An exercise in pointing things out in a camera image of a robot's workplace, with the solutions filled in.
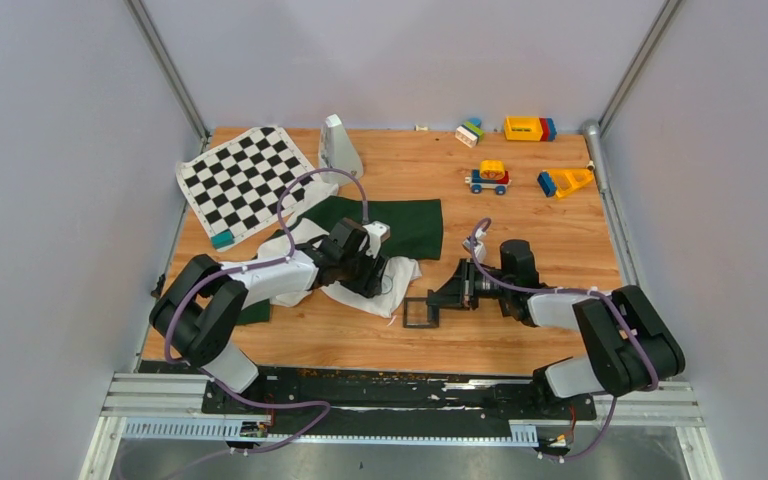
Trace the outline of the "black square display case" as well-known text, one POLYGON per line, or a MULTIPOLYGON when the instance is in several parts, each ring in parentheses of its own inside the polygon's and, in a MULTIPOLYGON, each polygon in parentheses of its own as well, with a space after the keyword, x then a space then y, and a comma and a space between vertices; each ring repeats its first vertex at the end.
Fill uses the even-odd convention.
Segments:
POLYGON ((407 297, 403 302, 402 326, 406 329, 436 329, 439 314, 425 297, 407 297))

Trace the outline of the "white green garment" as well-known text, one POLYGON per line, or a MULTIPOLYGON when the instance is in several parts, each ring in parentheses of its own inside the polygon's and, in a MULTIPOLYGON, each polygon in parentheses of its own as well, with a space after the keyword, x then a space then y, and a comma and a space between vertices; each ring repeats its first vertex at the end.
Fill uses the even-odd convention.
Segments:
POLYGON ((438 260, 442 254, 443 209, 439 199, 367 201, 339 197, 333 186, 315 188, 285 225, 256 250, 259 260, 272 260, 295 249, 324 263, 311 285, 290 291, 265 292, 261 286, 249 290, 239 324, 265 322, 275 306, 299 305, 316 290, 330 299, 361 312, 383 318, 392 316, 406 297, 410 283, 422 272, 422 260, 438 260), (380 221, 390 227, 390 238, 380 255, 387 255, 382 293, 364 298, 340 284, 346 264, 365 254, 367 233, 363 226, 380 221))

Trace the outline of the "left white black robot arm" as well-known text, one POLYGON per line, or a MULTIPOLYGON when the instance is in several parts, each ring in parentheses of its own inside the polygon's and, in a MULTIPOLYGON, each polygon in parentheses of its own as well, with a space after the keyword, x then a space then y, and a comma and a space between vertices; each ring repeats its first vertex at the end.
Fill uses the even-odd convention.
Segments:
POLYGON ((156 301, 149 324, 181 361, 228 387, 228 400, 243 413, 258 411, 266 386, 258 368, 231 339, 242 311, 286 293, 337 284, 365 298, 380 294, 388 262, 381 246, 389 227, 344 218, 327 236, 265 260, 222 266, 208 255, 193 257, 156 301))

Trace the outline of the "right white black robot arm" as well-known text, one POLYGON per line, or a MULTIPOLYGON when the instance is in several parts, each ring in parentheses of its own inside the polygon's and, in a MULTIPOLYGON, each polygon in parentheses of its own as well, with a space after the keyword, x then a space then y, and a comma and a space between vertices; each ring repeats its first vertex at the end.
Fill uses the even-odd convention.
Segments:
POLYGON ((426 298, 428 320, 438 326, 443 309, 474 310, 483 299, 498 301, 503 316, 525 326, 580 334, 582 356, 538 368, 531 403, 544 417, 556 417, 579 395, 653 390, 685 370, 680 345, 646 294, 626 285, 598 290, 551 288, 541 282, 534 253, 525 240, 500 246, 501 265, 460 260, 452 277, 426 298))

